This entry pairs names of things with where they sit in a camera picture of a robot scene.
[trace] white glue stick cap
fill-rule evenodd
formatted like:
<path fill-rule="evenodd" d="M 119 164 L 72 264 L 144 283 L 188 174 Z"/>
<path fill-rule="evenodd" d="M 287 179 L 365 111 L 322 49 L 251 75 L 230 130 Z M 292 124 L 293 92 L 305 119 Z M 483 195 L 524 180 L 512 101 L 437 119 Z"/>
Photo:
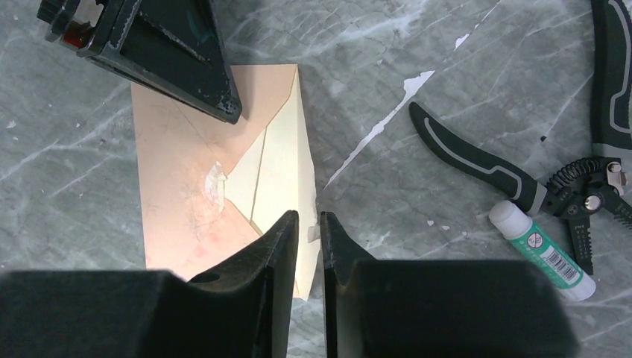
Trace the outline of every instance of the white glue stick cap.
<path fill-rule="evenodd" d="M 490 211 L 490 221 L 509 240 L 524 235 L 533 225 L 533 220 L 508 200 L 494 205 Z"/>

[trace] black plastic mount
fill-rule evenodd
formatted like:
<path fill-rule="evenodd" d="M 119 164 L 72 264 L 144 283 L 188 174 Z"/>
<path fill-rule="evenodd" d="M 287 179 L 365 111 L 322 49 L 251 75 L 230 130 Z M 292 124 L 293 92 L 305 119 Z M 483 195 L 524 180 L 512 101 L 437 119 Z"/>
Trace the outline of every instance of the black plastic mount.
<path fill-rule="evenodd" d="M 95 25 L 75 18 L 82 1 L 102 4 Z M 42 0 L 46 39 L 60 39 L 77 56 L 235 124 L 241 102 L 213 1 Z"/>
<path fill-rule="evenodd" d="M 328 358 L 574 357 L 571 327 L 530 263 L 376 260 L 320 217 Z"/>
<path fill-rule="evenodd" d="M 166 271 L 0 275 L 0 356 L 285 357 L 298 214 L 189 283 Z"/>
<path fill-rule="evenodd" d="M 0 356 L 286 357 L 298 215 L 185 283 L 166 271 L 0 276 Z M 320 217 L 328 358 L 574 357 L 555 291 L 519 261 L 376 260 Z"/>

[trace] glue stick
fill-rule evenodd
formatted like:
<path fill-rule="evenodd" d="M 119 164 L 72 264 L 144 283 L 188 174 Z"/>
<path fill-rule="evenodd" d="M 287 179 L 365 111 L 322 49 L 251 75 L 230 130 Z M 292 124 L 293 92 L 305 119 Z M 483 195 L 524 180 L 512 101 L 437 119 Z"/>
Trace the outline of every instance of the glue stick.
<path fill-rule="evenodd" d="M 583 301 L 595 293 L 595 281 L 514 203 L 496 204 L 490 220 L 527 260 L 544 271 L 565 298 Z"/>

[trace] black and gray handle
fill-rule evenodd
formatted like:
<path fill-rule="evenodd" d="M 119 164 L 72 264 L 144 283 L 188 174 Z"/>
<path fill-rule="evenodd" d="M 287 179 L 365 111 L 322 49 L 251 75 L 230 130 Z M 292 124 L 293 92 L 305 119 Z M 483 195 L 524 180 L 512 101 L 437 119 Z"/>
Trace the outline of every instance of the black and gray handle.
<path fill-rule="evenodd" d="M 632 159 L 628 102 L 632 85 L 632 22 L 622 0 L 591 0 L 595 77 L 590 123 L 595 155 Z"/>
<path fill-rule="evenodd" d="M 503 191 L 527 214 L 540 210 L 547 190 L 530 175 L 454 135 L 417 103 L 409 110 L 421 139 L 444 162 Z"/>

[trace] barcode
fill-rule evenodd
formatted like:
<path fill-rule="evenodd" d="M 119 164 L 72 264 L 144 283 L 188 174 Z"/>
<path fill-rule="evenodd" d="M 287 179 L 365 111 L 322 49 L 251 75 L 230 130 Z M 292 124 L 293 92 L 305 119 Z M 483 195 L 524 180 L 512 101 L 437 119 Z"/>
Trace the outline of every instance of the barcode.
<path fill-rule="evenodd" d="M 544 262 L 549 265 L 551 269 L 554 269 L 566 283 L 572 284 L 579 279 L 579 272 L 553 247 L 546 249 L 540 257 L 542 257 Z"/>

